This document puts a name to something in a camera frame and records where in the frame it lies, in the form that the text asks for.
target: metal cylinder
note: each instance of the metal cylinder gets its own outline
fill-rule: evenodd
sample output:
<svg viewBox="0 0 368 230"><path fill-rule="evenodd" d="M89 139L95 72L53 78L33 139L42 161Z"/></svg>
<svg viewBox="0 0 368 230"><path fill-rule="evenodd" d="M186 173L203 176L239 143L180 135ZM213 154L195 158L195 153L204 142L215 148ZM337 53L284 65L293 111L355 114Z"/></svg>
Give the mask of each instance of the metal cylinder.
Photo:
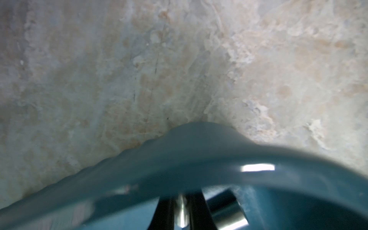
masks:
<svg viewBox="0 0 368 230"><path fill-rule="evenodd" d="M236 230L249 225L236 197L230 190L207 201L217 230Z"/></svg>
<svg viewBox="0 0 368 230"><path fill-rule="evenodd" d="M188 201L184 195L179 194L175 203L175 224L181 228L189 225Z"/></svg>

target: stained concrete surface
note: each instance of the stained concrete surface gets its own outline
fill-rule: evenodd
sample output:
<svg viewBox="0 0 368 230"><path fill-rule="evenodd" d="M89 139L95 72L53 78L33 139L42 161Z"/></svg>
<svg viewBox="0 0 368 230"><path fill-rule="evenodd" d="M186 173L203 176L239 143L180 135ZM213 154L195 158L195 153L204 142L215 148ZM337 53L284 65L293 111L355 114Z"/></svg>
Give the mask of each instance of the stained concrete surface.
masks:
<svg viewBox="0 0 368 230"><path fill-rule="evenodd" d="M368 175L368 4L0 1L0 208L191 121Z"/></svg>

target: teal plastic object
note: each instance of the teal plastic object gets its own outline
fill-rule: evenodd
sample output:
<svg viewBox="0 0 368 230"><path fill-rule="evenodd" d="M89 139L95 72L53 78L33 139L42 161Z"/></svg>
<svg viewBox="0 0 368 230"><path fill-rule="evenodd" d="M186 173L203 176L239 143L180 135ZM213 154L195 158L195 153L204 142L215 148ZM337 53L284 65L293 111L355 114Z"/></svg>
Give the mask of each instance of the teal plastic object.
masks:
<svg viewBox="0 0 368 230"><path fill-rule="evenodd" d="M0 229L88 227L145 201L213 185L236 191L247 229L368 229L366 178L215 123L179 126L1 209ZM61 216L70 221L61 226Z"/></svg>

